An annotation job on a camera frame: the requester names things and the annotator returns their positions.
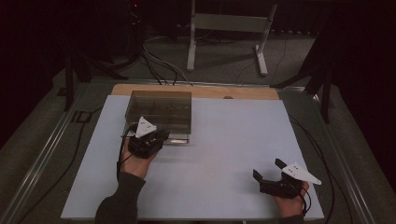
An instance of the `dark floor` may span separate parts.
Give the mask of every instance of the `dark floor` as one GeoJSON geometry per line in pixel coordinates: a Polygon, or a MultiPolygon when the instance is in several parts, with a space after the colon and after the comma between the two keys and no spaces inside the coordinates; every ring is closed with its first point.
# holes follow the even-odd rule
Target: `dark floor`
{"type": "MultiPolygon", "coordinates": [[[[162,60],[179,67],[189,82],[194,85],[222,83],[229,86],[268,87],[270,84],[298,73],[314,40],[306,35],[270,35],[264,49],[269,70],[267,77],[259,75],[257,64],[255,64],[252,53],[253,46],[258,43],[258,39],[254,36],[232,44],[198,46],[195,70],[191,73],[186,71],[188,38],[181,37],[175,41],[166,37],[153,37],[152,40],[146,42],[146,48],[162,60]]],[[[173,80],[175,77],[173,72],[163,67],[156,66],[156,69],[167,80],[173,80]]],[[[124,81],[126,83],[156,83],[143,61],[120,73],[130,78],[124,81]]],[[[84,126],[77,158],[70,170],[38,205],[35,203],[72,160],[82,127],[81,123],[71,122],[75,111],[93,111],[102,106],[116,83],[120,82],[99,72],[95,73],[91,83],[77,84],[76,103],[69,113],[64,113],[64,98],[56,95],[59,88],[64,86],[64,72],[55,77],[55,85],[51,92],[0,150],[1,214],[6,212],[18,186],[39,152],[49,147],[46,144],[49,139],[52,139],[55,143],[53,153],[35,188],[32,192],[28,192],[30,197],[22,203],[24,207],[20,215],[26,214],[33,206],[35,209],[28,213],[22,223],[92,223],[91,221],[61,220],[60,214],[84,151],[90,142],[99,113],[94,114],[92,120],[84,126]],[[55,131],[59,129],[58,124],[62,124],[62,121],[66,125],[64,130],[58,136],[54,136],[53,133],[56,133],[55,131]]],[[[332,196],[332,183],[327,177],[317,152],[304,131],[293,125],[309,170],[321,176],[323,181],[323,185],[315,186],[315,189],[325,217],[329,216],[332,199],[334,199],[329,223],[351,223],[347,205],[350,207],[353,223],[394,223],[396,221],[395,195],[338,90],[332,87],[329,110],[331,123],[325,124],[318,113],[316,98],[306,95],[303,92],[304,88],[299,88],[305,83],[306,79],[297,82],[293,85],[294,88],[279,91],[279,96],[284,101],[288,112],[318,142],[336,179],[336,182],[332,182],[334,186],[334,196],[332,196]]],[[[324,219],[312,221],[312,223],[324,222],[324,219]]],[[[276,221],[261,220],[248,223],[276,223],[276,221]]]]}

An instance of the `person's left hand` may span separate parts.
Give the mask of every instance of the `person's left hand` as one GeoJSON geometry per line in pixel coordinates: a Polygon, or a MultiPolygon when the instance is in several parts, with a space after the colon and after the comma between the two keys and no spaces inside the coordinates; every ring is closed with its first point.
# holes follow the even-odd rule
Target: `person's left hand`
{"type": "MultiPolygon", "coordinates": [[[[125,139],[124,148],[122,151],[122,161],[131,156],[131,153],[128,151],[129,138],[125,139]]],[[[132,155],[128,160],[126,160],[121,165],[121,171],[124,173],[136,175],[142,179],[146,177],[149,171],[149,165],[152,160],[157,156],[157,153],[153,154],[147,159],[137,158],[132,155]]]]}

